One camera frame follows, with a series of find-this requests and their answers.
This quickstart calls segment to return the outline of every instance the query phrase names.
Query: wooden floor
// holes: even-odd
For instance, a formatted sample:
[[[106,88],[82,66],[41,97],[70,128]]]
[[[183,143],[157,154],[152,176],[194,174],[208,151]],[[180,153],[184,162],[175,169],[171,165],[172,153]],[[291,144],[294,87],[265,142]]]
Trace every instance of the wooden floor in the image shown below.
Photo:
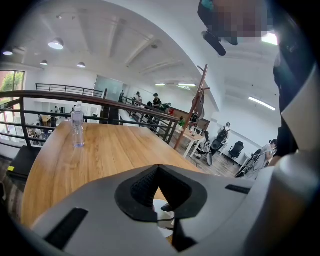
[[[174,135],[174,137],[172,137],[172,140],[170,142],[171,147],[175,146],[177,138],[178,138],[178,135],[176,134]],[[177,149],[177,151],[182,156],[186,152],[189,143],[190,143],[190,140],[183,137]],[[209,166],[207,164],[207,159],[204,156],[201,159],[198,159],[195,156],[191,158],[190,155],[192,152],[193,152],[193,148],[189,151],[189,154],[186,157],[186,159],[206,174],[233,178],[240,169],[240,165],[237,165],[237,163],[235,163],[234,161],[231,161],[230,158],[224,155],[220,156],[219,152],[215,153],[214,156],[212,157],[212,166]]]
[[[5,207],[9,215],[16,221],[21,219],[21,206],[23,193],[15,186],[11,179],[7,176],[7,169],[10,165],[10,160],[0,156],[0,181],[4,184],[6,192]]]

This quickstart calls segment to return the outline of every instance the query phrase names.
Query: ceiling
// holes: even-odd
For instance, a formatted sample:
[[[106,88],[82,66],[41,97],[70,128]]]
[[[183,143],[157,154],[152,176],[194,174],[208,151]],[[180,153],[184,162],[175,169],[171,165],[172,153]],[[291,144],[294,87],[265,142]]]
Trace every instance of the ceiling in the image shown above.
[[[64,41],[62,51],[48,47],[56,37]],[[260,39],[248,41],[238,46],[222,43],[227,54],[217,61],[224,70],[225,93],[244,100],[254,96],[276,107],[279,98],[272,68],[278,48]],[[103,1],[44,2],[29,12],[8,46],[16,48],[16,54],[2,56],[5,62],[41,68],[42,60],[48,61],[48,67],[77,68],[85,62],[86,70],[99,75],[119,81],[121,76],[132,77],[149,85],[200,81],[197,67],[165,31]]]

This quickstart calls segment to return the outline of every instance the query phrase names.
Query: office chair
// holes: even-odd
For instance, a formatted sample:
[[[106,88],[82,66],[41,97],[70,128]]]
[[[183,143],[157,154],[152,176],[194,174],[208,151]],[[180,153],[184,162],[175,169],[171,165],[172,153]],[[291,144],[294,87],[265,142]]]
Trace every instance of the office chair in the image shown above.
[[[234,144],[234,147],[231,146],[229,150],[229,155],[231,156],[231,160],[232,158],[238,158],[243,149],[244,149],[244,143],[241,141],[238,141],[236,144]]]

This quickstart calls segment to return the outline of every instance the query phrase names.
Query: window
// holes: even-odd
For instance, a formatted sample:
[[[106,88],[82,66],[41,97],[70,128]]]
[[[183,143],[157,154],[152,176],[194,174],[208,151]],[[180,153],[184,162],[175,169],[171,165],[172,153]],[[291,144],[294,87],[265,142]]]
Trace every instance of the window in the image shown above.
[[[0,70],[0,92],[21,91],[25,72]],[[12,101],[12,98],[0,98],[0,105]]]

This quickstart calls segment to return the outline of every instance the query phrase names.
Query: black sleeve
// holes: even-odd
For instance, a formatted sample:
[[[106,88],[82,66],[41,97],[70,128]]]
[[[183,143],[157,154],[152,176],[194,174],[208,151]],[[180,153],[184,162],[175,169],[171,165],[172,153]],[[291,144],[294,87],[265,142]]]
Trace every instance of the black sleeve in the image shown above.
[[[294,153],[297,149],[296,140],[287,123],[281,117],[281,127],[278,129],[276,153],[274,156],[284,157],[285,155]]]

